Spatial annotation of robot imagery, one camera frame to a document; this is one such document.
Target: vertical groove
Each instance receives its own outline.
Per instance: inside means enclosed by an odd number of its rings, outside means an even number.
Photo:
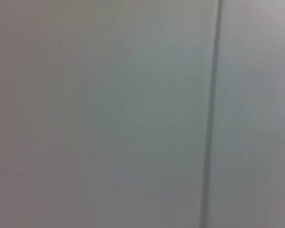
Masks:
[[[220,38],[220,29],[221,29],[222,5],[223,5],[223,0],[218,0],[214,45],[213,45],[213,56],[212,56],[212,66],[211,66],[210,91],[209,91],[209,103],[208,103],[209,106],[208,106],[208,118],[207,118],[207,131],[206,131],[206,143],[205,143],[205,158],[204,158],[199,228],[208,228],[208,219],[209,219],[208,213],[209,213],[210,168],[211,168],[210,163],[211,163],[211,149],[212,149],[211,144],[212,144],[212,137],[213,137],[213,118],[214,118],[215,89],[216,89],[218,57],[219,57],[219,38]]]

